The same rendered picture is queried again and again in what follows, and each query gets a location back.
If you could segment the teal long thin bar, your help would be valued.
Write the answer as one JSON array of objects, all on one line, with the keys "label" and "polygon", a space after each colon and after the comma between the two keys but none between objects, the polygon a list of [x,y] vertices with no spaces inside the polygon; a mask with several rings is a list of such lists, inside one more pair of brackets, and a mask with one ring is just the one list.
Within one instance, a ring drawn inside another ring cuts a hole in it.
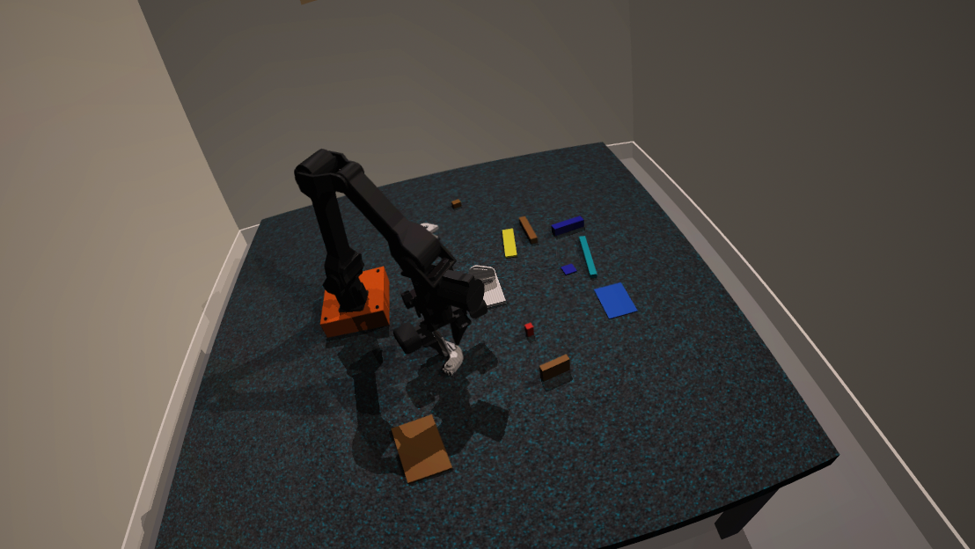
[{"label": "teal long thin bar", "polygon": [[587,244],[587,241],[586,241],[586,237],[585,236],[581,236],[581,237],[579,237],[579,240],[580,240],[580,243],[581,243],[583,255],[585,256],[585,263],[587,265],[587,269],[588,269],[588,272],[590,274],[590,278],[595,278],[595,277],[597,277],[597,270],[595,268],[595,265],[594,265],[592,256],[590,256],[590,249],[588,247],[588,244]]}]

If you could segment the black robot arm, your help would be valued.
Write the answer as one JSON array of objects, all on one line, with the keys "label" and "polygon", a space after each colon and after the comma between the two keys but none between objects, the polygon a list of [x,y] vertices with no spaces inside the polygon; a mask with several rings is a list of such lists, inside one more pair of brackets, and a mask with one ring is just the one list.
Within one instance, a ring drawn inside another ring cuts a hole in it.
[{"label": "black robot arm", "polygon": [[[362,310],[369,290],[360,282],[362,255],[347,244],[347,235],[338,209],[336,191],[344,193],[385,236],[391,256],[400,265],[401,275],[410,278],[414,289],[401,293],[405,306],[421,317],[422,304],[441,301],[463,310],[475,311],[485,293],[484,284],[473,274],[453,271],[457,259],[422,225],[406,219],[364,174],[355,161],[343,153],[319,148],[294,169],[302,193],[311,198],[322,239],[326,245],[324,264],[326,293],[335,295],[338,312]],[[431,265],[440,256],[437,265]],[[418,300],[417,300],[418,299]]]}]

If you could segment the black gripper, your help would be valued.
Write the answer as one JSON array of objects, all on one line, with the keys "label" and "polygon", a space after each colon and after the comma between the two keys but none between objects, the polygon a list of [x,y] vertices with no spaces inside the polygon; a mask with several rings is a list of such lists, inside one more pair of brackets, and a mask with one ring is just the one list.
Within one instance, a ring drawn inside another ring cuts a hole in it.
[{"label": "black gripper", "polygon": [[437,343],[437,339],[432,333],[433,331],[441,329],[441,327],[449,323],[451,325],[451,334],[454,343],[458,345],[463,333],[472,324],[466,312],[468,311],[470,317],[475,318],[475,320],[488,312],[487,304],[484,300],[481,301],[480,307],[475,311],[463,310],[448,304],[442,304],[441,301],[437,301],[435,304],[422,304],[419,301],[419,304],[421,305],[422,315],[424,317],[421,324],[413,327],[410,321],[408,321],[406,324],[396,327],[393,330],[393,335],[405,354],[412,354],[414,351],[421,349],[422,345],[425,348],[431,346],[442,354],[443,350],[439,343]]}]

